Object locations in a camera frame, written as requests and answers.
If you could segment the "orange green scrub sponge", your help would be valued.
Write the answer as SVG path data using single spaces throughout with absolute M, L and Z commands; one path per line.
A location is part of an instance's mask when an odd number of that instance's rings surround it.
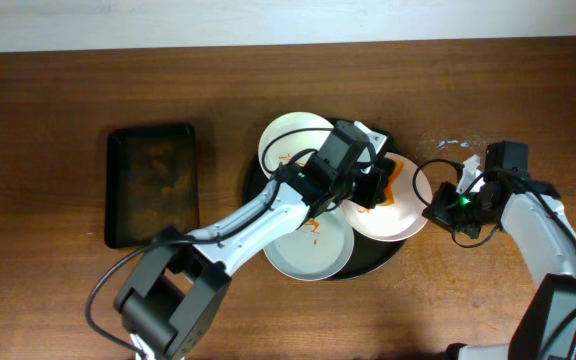
M 401 175 L 404 164 L 400 160 L 395 160 L 394 165 L 394 170 L 390 174 L 387 186 L 384 189 L 384 199 L 377 203 L 378 206 L 390 206 L 395 203 L 394 182 Z

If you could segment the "pink plate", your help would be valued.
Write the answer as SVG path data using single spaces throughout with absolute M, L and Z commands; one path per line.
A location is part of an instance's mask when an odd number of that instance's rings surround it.
M 396 242 L 416 234 L 427 222 L 422 216 L 426 205 L 417 197 L 413 184 L 427 202 L 432 199 L 432 190 L 423 172 L 419 172 L 413 181 L 417 166 L 412 161 L 395 153 L 387 153 L 385 157 L 404 164 L 401 175 L 394 182 L 395 203 L 367 209 L 346 200 L 340 208 L 348 223 L 360 234 L 381 242 Z

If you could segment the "grey plate bottom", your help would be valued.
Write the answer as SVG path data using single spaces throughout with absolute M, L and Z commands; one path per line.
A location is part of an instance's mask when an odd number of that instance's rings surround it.
M 350 260 L 354 232 L 340 210 L 310 219 L 263 252 L 282 274 L 300 281 L 319 281 L 337 274 Z

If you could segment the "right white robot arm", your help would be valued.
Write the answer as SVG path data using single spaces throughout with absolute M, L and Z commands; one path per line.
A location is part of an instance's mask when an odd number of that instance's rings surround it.
M 508 234 L 537 287 L 509 343 L 454 343 L 447 359 L 576 359 L 576 233 L 555 187 L 529 175 L 528 154 L 523 143 L 492 143 L 485 156 L 454 163 L 458 182 L 425 204 L 426 219 L 467 235 L 470 248 L 484 245 L 485 225 Z

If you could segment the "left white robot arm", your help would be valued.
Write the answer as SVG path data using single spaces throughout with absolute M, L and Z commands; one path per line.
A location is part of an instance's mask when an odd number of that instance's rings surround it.
M 187 235 L 168 228 L 127 255 L 137 265 L 114 308 L 136 358 L 186 356 L 209 329 L 233 274 L 266 245 L 344 200 L 368 208 L 384 200 L 392 160 L 304 154 L 304 165 L 295 158 L 279 165 L 260 194 L 219 222 Z

